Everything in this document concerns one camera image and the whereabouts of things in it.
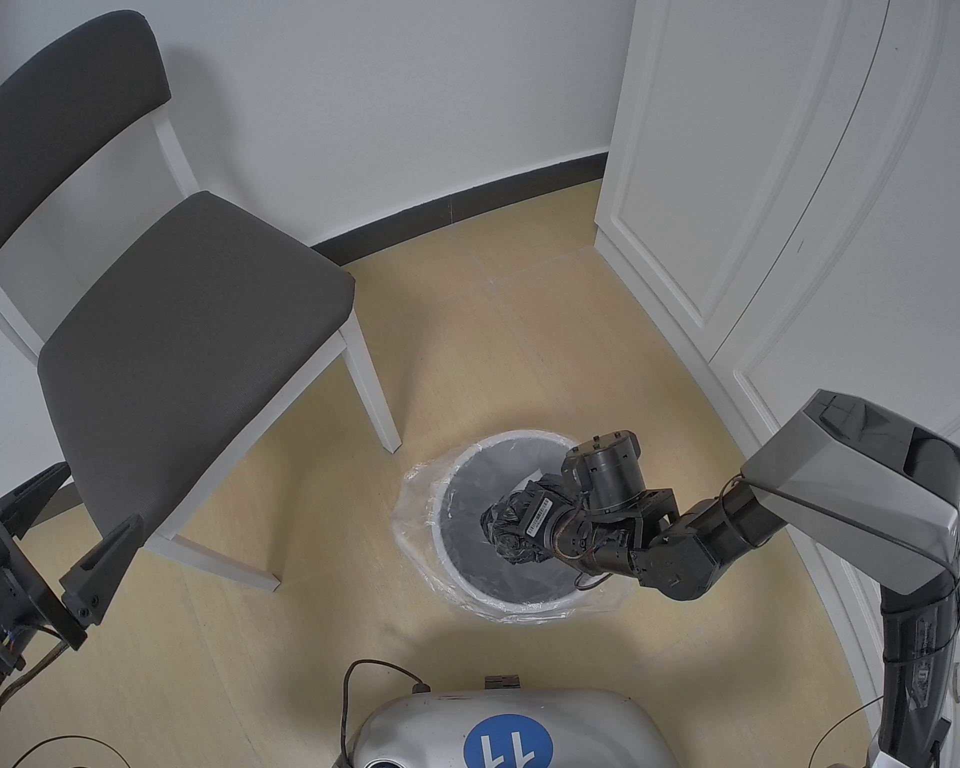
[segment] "chair seat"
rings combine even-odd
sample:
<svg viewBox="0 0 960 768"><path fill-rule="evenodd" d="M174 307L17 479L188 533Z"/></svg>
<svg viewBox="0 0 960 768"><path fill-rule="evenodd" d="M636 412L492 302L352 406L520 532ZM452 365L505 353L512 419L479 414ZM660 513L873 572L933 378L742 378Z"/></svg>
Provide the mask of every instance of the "chair seat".
<svg viewBox="0 0 960 768"><path fill-rule="evenodd" d="M37 367L100 532L138 513L152 533L352 306L348 273L209 192L148 229Z"/></svg>

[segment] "white chair frame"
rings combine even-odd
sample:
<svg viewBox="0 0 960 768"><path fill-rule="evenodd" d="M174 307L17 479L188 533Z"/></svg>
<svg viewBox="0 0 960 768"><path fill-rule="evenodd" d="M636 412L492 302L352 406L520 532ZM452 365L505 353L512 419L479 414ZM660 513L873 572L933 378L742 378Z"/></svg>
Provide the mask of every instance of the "white chair frame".
<svg viewBox="0 0 960 768"><path fill-rule="evenodd" d="M186 155L167 115L166 106L155 109L148 115L153 124L160 149L184 198L200 191ZM0 331L16 344L17 348L36 365L43 341L16 309L6 293L0 289ZM268 591L275 590L280 582L276 576L239 563L231 558L185 539L180 530L197 512L201 504L219 486L230 471L246 455L264 432L287 410L291 403L319 376L327 366L343 355L344 362L353 379L353 384L363 401L373 423L376 436L391 453L400 447L400 436L390 414L387 399L373 368L367 343L364 341L351 310L347 321L323 344L309 360L283 385L279 392L230 442L227 448L211 464L196 485L183 498L177 508L148 537L144 547L159 555L190 565L208 573L223 576L249 587Z"/></svg>

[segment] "tile floor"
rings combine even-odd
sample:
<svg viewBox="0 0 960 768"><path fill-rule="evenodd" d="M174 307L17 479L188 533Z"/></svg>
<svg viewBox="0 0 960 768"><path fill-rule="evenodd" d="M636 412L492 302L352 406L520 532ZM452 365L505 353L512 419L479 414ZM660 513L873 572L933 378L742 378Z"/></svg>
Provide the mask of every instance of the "tile floor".
<svg viewBox="0 0 960 768"><path fill-rule="evenodd" d="M715 495L742 457L704 396L592 249L599 183L424 235L350 266L357 313L404 440L379 445L341 362L253 448L190 524L191 539L283 584L240 588L149 552L136 558L79 654L0 717L0 765L34 742L88 733L134 768L330 765L351 660L403 664L435 690L486 674L597 686L648 708L685 768L804 768L858 700L840 646L785 533L703 599L638 588L617 612L540 627L448 606L397 551L403 473L457 444L517 427L583 439L637 432L652 487L682 507ZM48 581L94 541L83 509L24 548ZM38 639L30 660L45 652ZM351 722L408 691L354 677ZM866 722L831 735L818 765L859 764ZM68 742L24 768L118 768Z"/></svg>

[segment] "chair leg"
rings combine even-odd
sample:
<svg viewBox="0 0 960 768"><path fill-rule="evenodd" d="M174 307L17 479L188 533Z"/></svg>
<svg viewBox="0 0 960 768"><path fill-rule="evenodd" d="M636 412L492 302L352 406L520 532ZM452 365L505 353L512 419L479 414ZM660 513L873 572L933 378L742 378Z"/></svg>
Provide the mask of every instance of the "chair leg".
<svg viewBox="0 0 960 768"><path fill-rule="evenodd" d="M351 311L347 321L340 326L340 334L347 344L344 361L353 378L353 385L363 400L370 421L373 422L376 436L383 443L383 447L393 453L400 447L400 435L396 431L394 417L390 415L387 398L383 396L380 380L376 377L373 360L370 359L367 342L364 341L355 312Z"/></svg>
<svg viewBox="0 0 960 768"><path fill-rule="evenodd" d="M219 552L200 546L182 536L173 536L172 539L166 539L159 534L153 534L143 546L144 549L149 549L151 552L170 558L170 560L190 565L199 570L205 570L207 573L223 576L225 579L230 579L247 587L266 589L268 592L272 592L280 585L279 579L274 574L238 563Z"/></svg>

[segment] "trash bin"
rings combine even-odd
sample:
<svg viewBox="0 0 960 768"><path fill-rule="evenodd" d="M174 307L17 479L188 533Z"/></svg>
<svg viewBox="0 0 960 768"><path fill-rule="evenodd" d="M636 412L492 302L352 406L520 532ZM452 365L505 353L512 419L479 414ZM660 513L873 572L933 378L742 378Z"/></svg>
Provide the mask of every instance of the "trash bin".
<svg viewBox="0 0 960 768"><path fill-rule="evenodd" d="M557 560L511 565L480 528L480 515L525 478L559 473L575 444L552 432L516 430L415 467L394 511L397 543L434 589L496 621L540 623L615 607L630 580L578 591L573 568Z"/></svg>

